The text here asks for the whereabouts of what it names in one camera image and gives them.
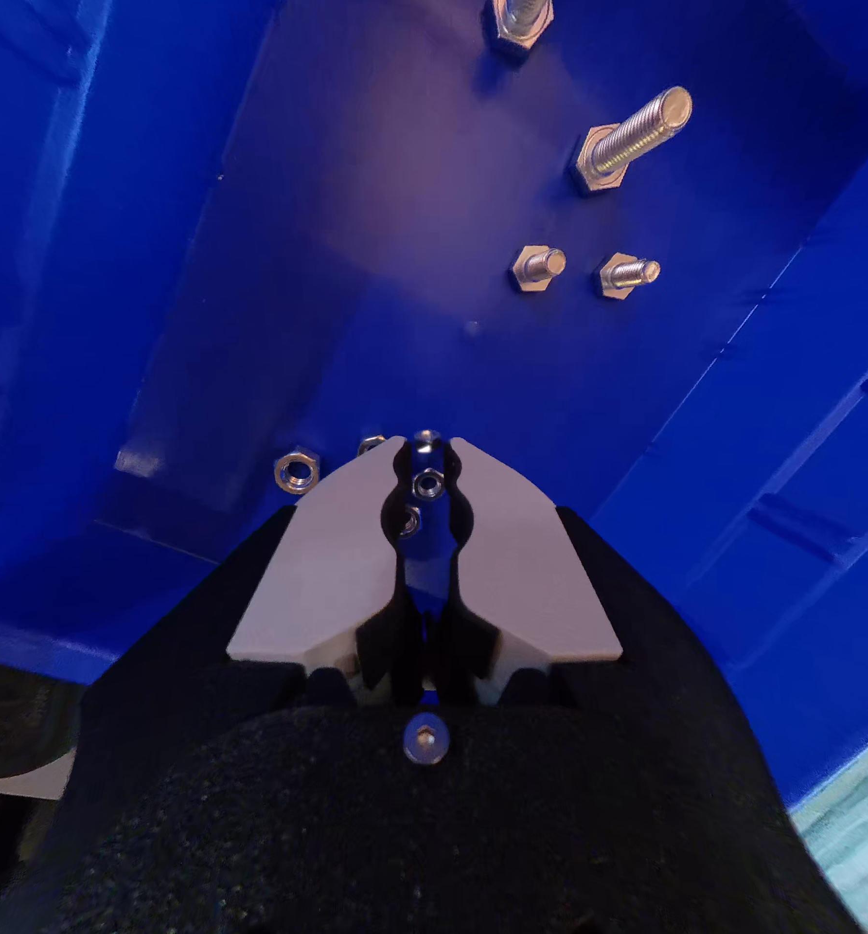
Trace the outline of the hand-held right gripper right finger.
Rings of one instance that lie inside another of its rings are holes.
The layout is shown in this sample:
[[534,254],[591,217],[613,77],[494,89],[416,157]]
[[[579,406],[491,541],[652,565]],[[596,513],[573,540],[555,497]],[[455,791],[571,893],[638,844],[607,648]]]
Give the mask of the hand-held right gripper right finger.
[[449,653],[480,702],[522,670],[607,663],[622,646],[554,502],[460,437],[444,450],[450,499]]

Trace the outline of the large steel bolt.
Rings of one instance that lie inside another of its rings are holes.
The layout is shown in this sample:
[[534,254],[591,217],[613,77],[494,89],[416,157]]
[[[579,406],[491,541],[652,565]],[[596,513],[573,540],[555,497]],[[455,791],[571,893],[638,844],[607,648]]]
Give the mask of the large steel bolt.
[[488,47],[514,63],[524,62],[554,19],[552,1],[485,1]]
[[593,126],[577,141],[568,172],[578,193],[618,188],[630,163],[676,136],[693,111],[690,92],[681,86],[662,91],[626,121]]

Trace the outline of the blue plastic bin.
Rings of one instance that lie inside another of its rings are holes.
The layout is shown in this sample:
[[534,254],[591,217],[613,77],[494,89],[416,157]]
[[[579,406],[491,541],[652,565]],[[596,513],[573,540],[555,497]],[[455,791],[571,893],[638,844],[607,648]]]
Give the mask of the blue plastic bin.
[[284,453],[438,429],[684,613],[799,800],[868,744],[868,2],[554,2],[522,63],[483,6],[0,2],[0,664],[94,682]]

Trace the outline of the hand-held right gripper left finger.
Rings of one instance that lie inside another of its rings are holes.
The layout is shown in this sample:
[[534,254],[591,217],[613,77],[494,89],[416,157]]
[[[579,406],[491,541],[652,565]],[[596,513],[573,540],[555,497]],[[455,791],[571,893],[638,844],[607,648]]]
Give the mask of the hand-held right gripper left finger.
[[230,660],[347,671],[366,689],[393,669],[407,616],[411,446],[393,436],[319,481],[296,507],[231,638]]

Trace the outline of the short steel bolt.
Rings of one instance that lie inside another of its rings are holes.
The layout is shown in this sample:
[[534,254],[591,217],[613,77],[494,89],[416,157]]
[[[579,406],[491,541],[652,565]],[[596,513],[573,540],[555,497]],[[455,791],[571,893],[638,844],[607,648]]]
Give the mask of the short steel bolt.
[[660,274],[659,262],[616,252],[598,268],[595,281],[603,298],[622,301],[638,287],[652,284]]
[[510,283],[523,294],[542,293],[566,267],[564,251],[548,245],[526,245],[510,265]]

